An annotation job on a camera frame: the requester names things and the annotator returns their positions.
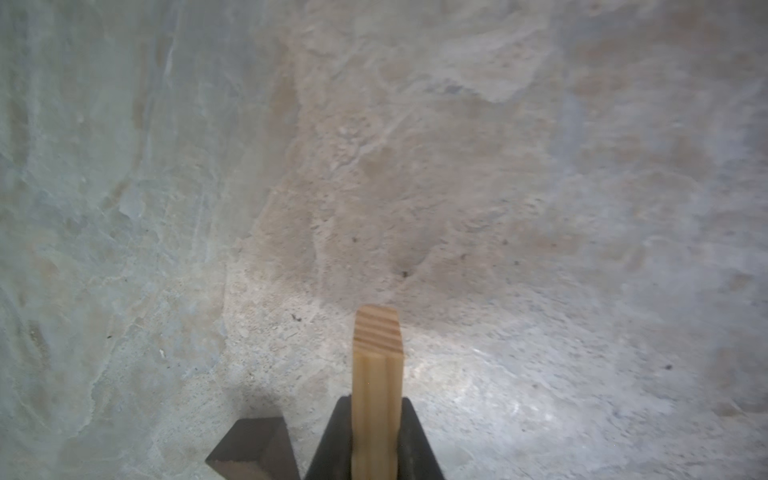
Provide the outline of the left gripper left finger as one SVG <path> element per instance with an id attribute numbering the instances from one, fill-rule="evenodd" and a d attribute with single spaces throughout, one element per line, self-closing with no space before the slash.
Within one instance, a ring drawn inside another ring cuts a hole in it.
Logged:
<path id="1" fill-rule="evenodd" d="M 351 396 L 341 397 L 329 418 L 305 480 L 350 480 L 352 453 Z"/>

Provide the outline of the light natural wood block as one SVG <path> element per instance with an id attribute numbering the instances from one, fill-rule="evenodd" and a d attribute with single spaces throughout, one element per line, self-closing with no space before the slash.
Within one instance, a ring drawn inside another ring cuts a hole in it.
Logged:
<path id="1" fill-rule="evenodd" d="M 353 479 L 397 477 L 404 359 L 398 312 L 380 305 L 361 306 L 353 333 Z"/>

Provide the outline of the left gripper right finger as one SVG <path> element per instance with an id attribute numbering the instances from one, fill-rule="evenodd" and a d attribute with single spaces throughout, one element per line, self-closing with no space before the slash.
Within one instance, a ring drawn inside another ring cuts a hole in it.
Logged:
<path id="1" fill-rule="evenodd" d="M 398 480 L 444 480 L 411 400 L 402 399 L 397 443 Z"/>

